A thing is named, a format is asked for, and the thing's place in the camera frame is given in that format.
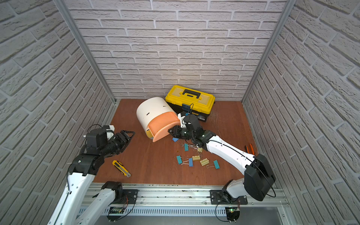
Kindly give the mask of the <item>orange top drawer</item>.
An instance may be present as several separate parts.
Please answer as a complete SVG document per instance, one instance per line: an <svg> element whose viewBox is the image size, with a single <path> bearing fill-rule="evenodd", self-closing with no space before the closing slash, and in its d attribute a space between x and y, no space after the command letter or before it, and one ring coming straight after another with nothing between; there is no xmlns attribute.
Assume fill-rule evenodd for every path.
<svg viewBox="0 0 360 225"><path fill-rule="evenodd" d="M148 124L146 135L152 139L153 142L156 142L169 135L169 129L180 124L180 119L176 113L166 112L157 116Z"/></svg>

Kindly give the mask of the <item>round white drawer cabinet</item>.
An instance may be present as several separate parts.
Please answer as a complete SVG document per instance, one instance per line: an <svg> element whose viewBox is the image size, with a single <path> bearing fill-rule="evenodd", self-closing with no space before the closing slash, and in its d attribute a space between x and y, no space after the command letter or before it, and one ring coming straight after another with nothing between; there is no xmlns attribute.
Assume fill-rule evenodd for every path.
<svg viewBox="0 0 360 225"><path fill-rule="evenodd" d="M153 97L140 104L137 108L136 115L146 133L148 124L154 118L166 112L176 113L163 98Z"/></svg>

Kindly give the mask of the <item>yellow binder clip small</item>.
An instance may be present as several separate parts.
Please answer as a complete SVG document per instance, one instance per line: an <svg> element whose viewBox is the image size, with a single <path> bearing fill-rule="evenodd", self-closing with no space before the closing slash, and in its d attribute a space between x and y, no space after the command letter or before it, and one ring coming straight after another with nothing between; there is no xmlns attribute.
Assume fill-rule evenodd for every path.
<svg viewBox="0 0 360 225"><path fill-rule="evenodd" d="M184 163L194 162L194 161L199 161L199 160L201 160L201 157L199 155L192 156L192 157L189 157L188 159L186 159L185 161L183 161L183 164Z"/></svg>

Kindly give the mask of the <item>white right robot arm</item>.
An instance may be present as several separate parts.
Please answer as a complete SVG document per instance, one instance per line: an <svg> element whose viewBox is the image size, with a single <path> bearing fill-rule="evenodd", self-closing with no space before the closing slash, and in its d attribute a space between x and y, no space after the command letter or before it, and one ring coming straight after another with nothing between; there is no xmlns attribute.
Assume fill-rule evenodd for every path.
<svg viewBox="0 0 360 225"><path fill-rule="evenodd" d="M268 159L262 155L257 156L241 151L226 143L215 133L204 130L187 129L179 125L168 130L174 138L190 140L198 147L218 155L243 174L242 179L229 181L221 191L223 202L231 203L242 196L251 196L257 201L263 201L276 181L274 172Z"/></svg>

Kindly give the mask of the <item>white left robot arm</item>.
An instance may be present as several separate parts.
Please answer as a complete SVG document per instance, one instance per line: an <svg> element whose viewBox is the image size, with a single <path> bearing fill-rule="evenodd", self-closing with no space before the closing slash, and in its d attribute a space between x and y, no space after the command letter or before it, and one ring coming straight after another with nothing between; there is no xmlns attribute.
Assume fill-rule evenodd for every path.
<svg viewBox="0 0 360 225"><path fill-rule="evenodd" d="M122 184L108 181L90 206L83 213L79 212L105 158L123 153L135 135L133 131L115 133L114 130L113 125L105 125L85 135L85 144L67 170L66 186L48 224L93 225L110 204L124 199Z"/></svg>

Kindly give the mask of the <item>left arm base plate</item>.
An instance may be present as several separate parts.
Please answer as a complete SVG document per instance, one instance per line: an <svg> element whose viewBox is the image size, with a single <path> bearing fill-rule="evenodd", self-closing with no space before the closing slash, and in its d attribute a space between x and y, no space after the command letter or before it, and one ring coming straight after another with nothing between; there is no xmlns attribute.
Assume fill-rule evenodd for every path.
<svg viewBox="0 0 360 225"><path fill-rule="evenodd" d="M105 188L100 190L97 197L101 201L108 202L111 204L135 204L137 202L138 189L123 189L121 191L112 190L110 188Z"/></svg>

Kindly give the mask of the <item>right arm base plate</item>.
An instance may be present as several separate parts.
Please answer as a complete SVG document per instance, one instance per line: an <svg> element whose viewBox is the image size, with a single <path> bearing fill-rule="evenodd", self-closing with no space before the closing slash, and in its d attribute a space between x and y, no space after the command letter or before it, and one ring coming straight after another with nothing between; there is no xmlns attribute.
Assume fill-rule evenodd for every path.
<svg viewBox="0 0 360 225"><path fill-rule="evenodd" d="M246 196L240 196L238 198L231 197L228 193L223 190L210 190L210 200L211 204L218 205L218 204L240 204L240 205L247 205L248 200Z"/></svg>

